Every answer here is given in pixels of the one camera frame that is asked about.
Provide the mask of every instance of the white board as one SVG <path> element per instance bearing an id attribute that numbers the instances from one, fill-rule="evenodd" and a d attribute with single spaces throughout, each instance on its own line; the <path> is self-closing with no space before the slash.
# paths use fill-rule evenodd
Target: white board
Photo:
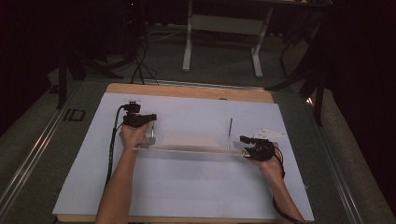
<path id="1" fill-rule="evenodd" d="M 53 209 L 55 215 L 96 215 L 106 182 L 108 151 L 117 109 L 136 100 L 140 114 L 157 114 L 156 144 L 224 147 L 230 118 L 234 136 L 261 128 L 284 133 L 285 182 L 305 220 L 314 220 L 278 105 L 180 97 L 105 93 Z M 120 113 L 119 123 L 124 112 Z M 114 165 L 122 144 L 117 136 Z M 277 219 L 272 194 L 259 169 L 242 157 L 139 151 L 131 216 Z"/>

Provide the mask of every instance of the black cable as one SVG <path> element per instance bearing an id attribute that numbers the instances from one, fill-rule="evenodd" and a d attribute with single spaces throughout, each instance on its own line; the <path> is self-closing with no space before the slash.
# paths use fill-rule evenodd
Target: black cable
<path id="1" fill-rule="evenodd" d="M 142 82 L 143 82 L 143 84 L 144 84 L 144 80 L 143 80 L 143 77 L 142 77 L 142 71 L 140 70 L 140 65 L 142 64 L 142 62 L 143 62 L 143 60 L 146 58 L 146 53 L 147 53 L 147 51 L 146 51 L 146 47 L 145 46 L 143 46 L 142 44 L 138 44 L 140 47 L 142 47 L 143 48 L 143 57 L 142 57 L 142 59 L 140 60 L 140 62 L 139 62 L 139 60 L 137 60 L 137 55 L 136 55 L 136 60 L 137 60 L 137 67 L 136 67 L 136 69 L 134 70 L 134 73 L 132 74 L 132 79 L 131 79 L 131 84 L 133 84 L 134 83 L 134 76 L 136 76 L 136 72 L 137 72 L 137 70 L 139 70 L 139 72 L 140 72 L 140 77 L 142 78 Z"/>
<path id="2" fill-rule="evenodd" d="M 205 38 L 204 36 L 199 36 L 199 34 L 208 34 L 211 35 L 212 38 Z M 199 38 L 207 42 L 240 42 L 248 38 L 248 35 L 240 35 L 240 34 L 233 34 L 231 37 L 230 34 L 224 34 L 221 32 L 213 32 L 213 31 L 197 31 L 192 34 L 194 38 Z"/>
<path id="3" fill-rule="evenodd" d="M 148 71 L 148 75 L 151 77 L 151 79 L 154 79 L 154 81 L 157 83 L 157 85 L 160 85 L 160 83 L 158 82 L 158 80 L 155 78 L 155 77 L 157 76 L 157 74 L 158 74 L 157 71 L 156 71 L 155 69 L 153 69 L 153 68 L 148 67 L 148 66 L 145 64 L 145 62 L 143 61 L 143 59 L 141 59 L 141 60 L 142 60 L 143 66 L 146 68 L 146 71 Z M 149 70 L 152 70 L 153 72 L 155 72 L 155 75 L 152 75 L 151 72 L 150 72 Z"/>
<path id="4" fill-rule="evenodd" d="M 53 219 L 52 224 L 56 224 L 58 222 L 58 218 L 55 217 L 55 219 Z"/>
<path id="5" fill-rule="evenodd" d="M 123 28 L 121 34 L 119 53 L 121 53 L 121 48 L 125 48 L 124 58 L 119 62 L 108 63 L 103 65 L 103 67 L 110 70 L 131 63 L 135 55 L 135 48 L 134 48 L 134 40 L 136 39 L 134 34 L 135 29 L 131 28 L 131 26 L 134 27 L 133 26 L 134 19 L 128 18 L 127 20 L 127 17 L 131 16 L 130 15 L 131 11 L 128 10 L 124 4 L 120 4 L 120 10 L 121 10 L 121 14 L 123 14 L 124 16 L 123 16 Z"/>
<path id="6" fill-rule="evenodd" d="M 123 70 L 125 70 L 125 69 L 131 67 L 132 64 L 134 64 L 134 62 L 133 62 L 133 61 L 130 61 L 128 65 L 126 65 L 126 66 L 124 66 L 123 68 L 121 68 L 121 69 L 115 71 L 115 73 L 118 73 L 118 72 L 120 72 L 120 71 L 123 71 Z"/>
<path id="7" fill-rule="evenodd" d="M 277 150 L 279 151 L 279 153 L 280 153 L 280 158 L 279 158 L 276 154 L 275 154 L 274 156 L 275 156 L 275 158 L 279 161 L 280 166 L 281 166 L 281 168 L 282 168 L 282 178 L 285 178 L 285 169 L 284 169 L 284 167 L 283 167 L 283 154 L 282 154 L 282 151 L 281 151 L 278 147 L 275 147 L 275 149 L 277 149 Z M 294 217 L 291 217 L 291 216 L 285 214 L 284 212 L 282 212 L 282 211 L 279 209 L 279 207 L 277 206 L 274 197 L 273 197 L 273 207 L 275 208 L 275 210 L 276 210 L 276 212 L 277 212 L 278 214 L 280 214 L 283 218 L 287 219 L 288 221 L 290 221 L 290 222 L 292 222 L 292 223 L 294 223 L 294 224 L 303 224 L 303 222 L 301 222 L 300 220 L 297 220 L 297 219 L 295 219 Z"/>
<path id="8" fill-rule="evenodd" d="M 121 109 L 124 108 L 124 106 L 120 106 L 120 108 L 117 110 L 117 116 L 116 116 L 116 121 L 114 122 L 114 127 L 113 127 L 113 133 L 111 134 L 111 142 L 110 142 L 110 150 L 108 152 L 108 167 L 107 167 L 107 177 L 106 177 L 106 183 L 105 187 L 110 180 L 111 173 L 113 172 L 113 152 L 114 152 L 114 142 L 116 140 L 116 133 L 117 133 L 117 123 L 119 120 L 119 113 Z"/>

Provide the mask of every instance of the tripod leg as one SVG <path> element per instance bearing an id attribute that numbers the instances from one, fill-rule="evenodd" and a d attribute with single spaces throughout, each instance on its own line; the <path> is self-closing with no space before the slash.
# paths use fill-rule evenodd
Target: tripod leg
<path id="1" fill-rule="evenodd" d="M 301 69 L 298 67 L 290 74 L 290 78 L 284 82 L 281 82 L 275 86 L 272 87 L 264 87 L 267 91 L 280 91 L 285 87 L 288 87 L 289 85 L 296 83 L 300 80 L 303 79 L 309 79 L 309 77 L 312 77 L 313 71 L 305 71 L 301 72 Z"/>
<path id="2" fill-rule="evenodd" d="M 121 76 L 118 76 L 106 68 L 104 68 L 102 65 L 99 63 L 95 62 L 94 60 L 88 58 L 85 56 L 82 52 L 76 50 L 76 49 L 71 49 L 71 52 L 75 54 L 77 57 L 79 57 L 82 61 L 84 61 L 86 64 L 88 64 L 90 67 L 96 69 L 96 71 L 100 72 L 101 74 L 107 76 L 107 77 L 112 77 L 112 78 L 123 78 Z"/>
<path id="3" fill-rule="evenodd" d="M 60 56 L 59 56 L 59 100 L 58 100 L 58 105 L 56 106 L 56 109 L 60 109 L 63 105 L 64 102 L 66 101 L 66 95 L 67 95 L 67 82 L 66 82 L 66 73 L 67 73 L 67 68 L 66 68 L 66 58 L 64 56 L 64 50 L 62 50 Z"/>
<path id="4" fill-rule="evenodd" d="M 317 87 L 317 98 L 314 106 L 314 118 L 317 121 L 318 125 L 321 127 L 321 109 L 323 105 L 323 93 L 324 93 L 324 83 L 326 80 L 326 72 L 322 72 L 318 79 L 318 87 Z"/>
<path id="5" fill-rule="evenodd" d="M 267 15 L 265 16 L 265 20 L 262 22 L 262 28 L 259 33 L 259 40 L 257 42 L 257 45 L 255 48 L 251 49 L 251 59 L 253 61 L 254 73 L 256 78 L 262 78 L 262 65 L 260 63 L 259 51 L 260 48 L 262 47 L 262 41 L 265 38 L 265 33 L 267 31 L 273 10 L 274 9 L 272 7 L 268 9 Z"/>
<path id="6" fill-rule="evenodd" d="M 149 48 L 149 38 L 148 38 L 148 33 L 146 29 L 146 15 L 145 15 L 145 7 L 144 7 L 144 2 L 143 0 L 139 1 L 140 5 L 140 24 L 142 25 L 142 31 L 143 31 L 143 36 L 145 37 L 145 46 L 146 49 Z"/>
<path id="7" fill-rule="evenodd" d="M 314 90 L 318 86 L 318 72 L 311 71 L 309 74 L 305 75 L 305 82 L 303 86 L 300 88 L 299 93 L 301 97 L 307 99 L 311 96 Z"/>
<path id="8" fill-rule="evenodd" d="M 183 67 L 181 68 L 183 72 L 190 72 L 190 62 L 191 62 L 191 34 L 192 34 L 192 0 L 189 1 L 189 17 L 187 18 L 187 42 L 186 48 L 184 49 Z"/>
<path id="9" fill-rule="evenodd" d="M 289 46 L 291 45 L 291 41 L 289 41 L 288 45 L 286 45 L 286 47 L 282 50 L 282 53 L 280 54 L 280 65 L 282 66 L 282 70 L 283 70 L 283 74 L 285 75 L 285 77 L 290 77 L 290 75 L 288 75 L 288 73 L 286 72 L 286 68 L 285 68 L 285 64 L 283 63 L 283 55 L 285 55 L 286 50 L 289 48 Z"/>
<path id="10" fill-rule="evenodd" d="M 140 79 L 142 80 L 142 84 L 145 85 L 145 79 L 143 79 L 142 69 L 140 68 L 140 63 L 137 65 L 137 68 L 139 69 L 139 76 L 140 76 Z"/>

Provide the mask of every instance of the floor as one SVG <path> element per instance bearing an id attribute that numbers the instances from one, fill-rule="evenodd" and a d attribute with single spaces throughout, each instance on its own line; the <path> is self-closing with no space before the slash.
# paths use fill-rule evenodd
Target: floor
<path id="1" fill-rule="evenodd" d="M 249 52 L 251 46 L 254 46 L 257 41 L 254 36 L 235 37 L 221 34 L 222 41 L 218 41 L 213 40 L 213 34 L 195 32 L 193 34 L 191 70 L 189 73 L 185 73 L 181 70 L 185 47 L 184 30 L 185 28 L 180 26 L 149 27 L 148 49 L 140 47 L 138 51 L 138 59 L 144 59 L 141 68 L 142 77 L 146 83 L 183 82 L 186 85 L 265 88 L 286 80 L 279 62 L 279 55 L 285 48 L 285 44 L 282 43 L 282 36 L 274 35 L 266 37 L 262 45 L 260 57 L 262 70 L 265 74 L 261 79 L 254 77 Z M 290 74 L 301 60 L 306 48 L 307 45 L 302 42 L 288 49 L 283 58 L 287 74 Z M 120 56 L 117 55 L 108 57 L 110 61 L 120 59 Z M 92 117 L 106 85 L 111 82 L 130 83 L 135 69 L 136 63 L 130 63 L 114 70 L 114 73 L 123 76 L 123 79 L 104 77 L 88 67 L 86 68 L 88 75 L 82 83 L 68 76 L 69 98 L 72 99 L 72 102 L 64 110 L 55 110 L 57 95 L 46 93 L 2 136 L 0 139 L 0 153 L 2 154 L 0 158 L 0 182 L 2 183 L 0 190 L 2 192 L 7 190 L 7 183 L 10 182 L 28 153 L 34 152 L 37 157 L 41 158 L 36 164 L 32 162 L 30 167 L 32 172 L 23 179 L 25 187 L 18 189 L 13 202 L 8 205 L 6 210 L 2 210 L 0 223 L 52 223 L 53 220 L 56 222 L 54 216 L 51 215 L 51 209 L 56 202 L 59 187 L 62 186 L 68 173 L 70 161 L 76 157 L 79 144 L 90 123 L 88 121 L 68 122 L 57 124 L 56 130 L 46 128 L 49 123 L 56 123 L 54 118 L 63 118 L 66 109 L 87 108 L 86 116 Z M 49 78 L 54 84 L 57 83 L 57 72 L 55 70 L 49 74 Z M 134 83 L 140 82 L 141 78 L 137 73 Z M 280 94 L 282 92 L 296 93 L 302 83 L 300 81 L 288 86 L 280 91 Z M 330 91 L 324 93 L 321 118 L 323 125 L 318 127 L 318 134 L 323 135 L 328 150 L 312 154 L 321 155 L 320 158 L 307 157 L 304 159 L 307 162 L 323 160 L 328 164 L 332 176 L 330 180 L 338 186 L 335 193 L 345 201 L 341 200 L 344 208 L 329 208 L 326 205 L 327 202 L 316 198 L 312 203 L 321 204 L 322 208 L 318 211 L 315 223 L 329 223 L 335 220 L 337 223 L 396 223 L 371 177 L 359 147 L 333 101 Z M 294 126 L 293 129 L 298 132 L 298 127 Z M 17 137 L 21 136 L 21 133 L 24 133 L 22 139 Z M 43 134 L 48 137 L 47 140 L 40 140 L 40 136 Z M 310 139 L 303 142 L 306 143 L 306 146 L 296 147 L 304 148 L 311 144 Z M 45 145 L 48 149 L 37 148 L 35 147 L 36 143 Z M 315 169 L 315 167 L 306 167 L 305 172 Z M 315 179 L 310 183 L 311 186 L 314 186 L 311 188 L 312 190 L 315 186 L 318 186 L 318 190 L 319 188 L 326 190 L 323 183 L 319 183 Z M 40 200 L 41 203 L 34 206 L 37 200 Z M 349 212 L 342 214 L 340 209 Z"/>

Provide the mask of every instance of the dark curtain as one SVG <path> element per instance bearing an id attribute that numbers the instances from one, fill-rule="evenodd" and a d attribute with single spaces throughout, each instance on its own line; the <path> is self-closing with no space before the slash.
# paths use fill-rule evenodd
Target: dark curtain
<path id="1" fill-rule="evenodd" d="M 187 24 L 188 1 L 147 0 L 145 2 L 148 24 Z M 269 7 L 268 4 L 255 1 L 195 1 L 192 12 L 201 15 L 264 20 Z M 296 8 L 276 7 L 268 26 L 268 33 L 285 34 L 298 13 Z"/>
<path id="2" fill-rule="evenodd" d="M 105 49 L 120 48 L 122 2 L 0 1 L 0 135 L 50 88 L 66 42 L 103 61 Z"/>
<path id="3" fill-rule="evenodd" d="M 328 71 L 346 122 L 396 214 L 396 4 L 334 1 L 301 66 Z"/>

